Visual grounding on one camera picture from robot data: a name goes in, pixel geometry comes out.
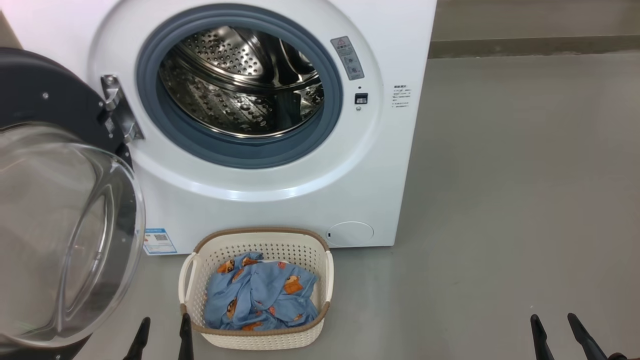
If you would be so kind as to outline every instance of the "blue cloth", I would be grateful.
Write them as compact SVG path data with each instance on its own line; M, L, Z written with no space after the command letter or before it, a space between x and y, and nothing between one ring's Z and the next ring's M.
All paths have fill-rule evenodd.
M212 329L272 330L317 317L311 301L316 276L300 266L262 261L247 252L222 264L209 279L204 320Z

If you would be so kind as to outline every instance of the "sticker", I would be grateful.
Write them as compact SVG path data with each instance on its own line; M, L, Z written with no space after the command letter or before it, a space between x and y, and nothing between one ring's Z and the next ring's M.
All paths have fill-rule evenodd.
M349 80L364 78L360 59L358 59L358 55L353 49L349 37L335 38L331 40L331 45L333 45L335 52L340 56L342 65L344 66L344 70L347 72Z
M409 106L411 98L411 89L406 85L394 85L394 91L391 95L392 108L406 108Z
M145 230L145 252L147 255L165 255L178 253L164 229Z

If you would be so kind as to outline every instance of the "open door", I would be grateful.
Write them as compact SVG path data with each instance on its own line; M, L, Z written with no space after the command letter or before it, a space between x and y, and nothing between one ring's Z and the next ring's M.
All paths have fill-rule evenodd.
M0 356L73 358L129 287L145 211L121 97L0 48Z

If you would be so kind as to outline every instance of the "stainless steel drum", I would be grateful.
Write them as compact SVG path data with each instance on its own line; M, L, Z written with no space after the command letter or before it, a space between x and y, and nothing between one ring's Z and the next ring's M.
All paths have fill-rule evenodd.
M293 46L246 28L201 31L164 58L160 78L172 99L209 129L240 138L291 131L324 99L313 65Z

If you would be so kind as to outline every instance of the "barcode label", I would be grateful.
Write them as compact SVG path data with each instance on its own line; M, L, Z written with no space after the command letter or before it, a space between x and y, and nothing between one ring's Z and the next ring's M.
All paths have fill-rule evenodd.
M145 252L147 255L176 254L177 251L164 229L145 230Z
M156 241L171 241L166 234L156 234Z

